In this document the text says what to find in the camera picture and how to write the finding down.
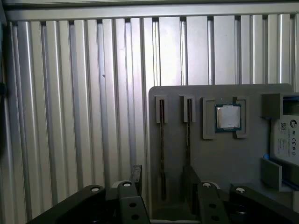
gray mount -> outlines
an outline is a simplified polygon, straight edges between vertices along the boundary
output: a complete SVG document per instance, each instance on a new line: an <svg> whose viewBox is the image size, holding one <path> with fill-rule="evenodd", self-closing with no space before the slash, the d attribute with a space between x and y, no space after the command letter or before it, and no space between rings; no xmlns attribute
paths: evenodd
<svg viewBox="0 0 299 224"><path fill-rule="evenodd" d="M184 217L176 216L176 211L182 213L185 206L182 171L186 164L187 135L190 137L190 164L202 181L216 183L224 191L229 191L232 184L247 185L291 207L292 190L281 183L281 170L262 159L270 147L270 121L262 118L262 94L292 92L288 84L153 87L149 91L153 218L191 218L187 212ZM241 104L242 129L216 133L216 104ZM161 119L164 121L165 180L161 178ZM186 132L188 119L189 134ZM272 185L279 182L280 188L261 181L262 175L267 176L267 169L274 170L277 180L271 179Z"/></svg>

screw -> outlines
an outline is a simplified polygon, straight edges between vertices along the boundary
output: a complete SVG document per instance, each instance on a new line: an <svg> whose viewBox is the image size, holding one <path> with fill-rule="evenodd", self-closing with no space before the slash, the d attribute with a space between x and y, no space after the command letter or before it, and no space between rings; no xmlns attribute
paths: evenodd
<svg viewBox="0 0 299 224"><path fill-rule="evenodd" d="M98 190L99 190L99 188L92 188L92 192L96 192Z"/></svg>
<svg viewBox="0 0 299 224"><path fill-rule="evenodd" d="M236 191L240 192L240 193L244 193L245 192L245 189L243 188L237 188Z"/></svg>
<svg viewBox="0 0 299 224"><path fill-rule="evenodd" d="M209 183L204 183L202 186L209 188L211 185Z"/></svg>

white label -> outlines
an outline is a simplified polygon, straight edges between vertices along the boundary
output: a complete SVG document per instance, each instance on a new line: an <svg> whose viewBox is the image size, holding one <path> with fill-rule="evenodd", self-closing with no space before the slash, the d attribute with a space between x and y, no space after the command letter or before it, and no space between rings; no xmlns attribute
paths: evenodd
<svg viewBox="0 0 299 224"><path fill-rule="evenodd" d="M284 115L274 124L274 151L280 159L296 163L299 159L299 117Z"/></svg>

corrugated metal wall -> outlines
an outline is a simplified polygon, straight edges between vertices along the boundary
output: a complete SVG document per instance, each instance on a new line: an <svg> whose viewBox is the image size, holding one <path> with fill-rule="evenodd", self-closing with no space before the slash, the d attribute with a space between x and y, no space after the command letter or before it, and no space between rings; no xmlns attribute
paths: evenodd
<svg viewBox="0 0 299 224"><path fill-rule="evenodd" d="M128 179L134 164L143 165L150 203L152 86L290 83L299 91L298 3L215 7L7 12L1 223L25 223L86 185Z"/></svg>

gray plastic board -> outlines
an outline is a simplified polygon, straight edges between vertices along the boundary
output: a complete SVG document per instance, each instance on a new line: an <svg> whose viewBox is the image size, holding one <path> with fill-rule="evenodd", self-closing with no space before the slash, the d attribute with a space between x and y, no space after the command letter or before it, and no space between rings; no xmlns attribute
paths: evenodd
<svg viewBox="0 0 299 224"><path fill-rule="evenodd" d="M231 184L245 184L268 197L292 207L291 192L277 192L260 180L260 158L270 147L270 122L261 118L261 93L291 93L288 84L210 85L153 87L149 91L150 171L152 214L157 219L186 218L182 189L182 170L185 165L186 123L182 96L195 99L195 122L190 127L191 165L201 181L216 183L228 192ZM159 198L160 183L160 124L156 120L156 96L167 97L168 122L164 124L164 156L167 180L166 202ZM204 140L201 98L215 98L215 104L233 103L233 97L247 97L249 133L237 139L234 132L215 134Z"/></svg>

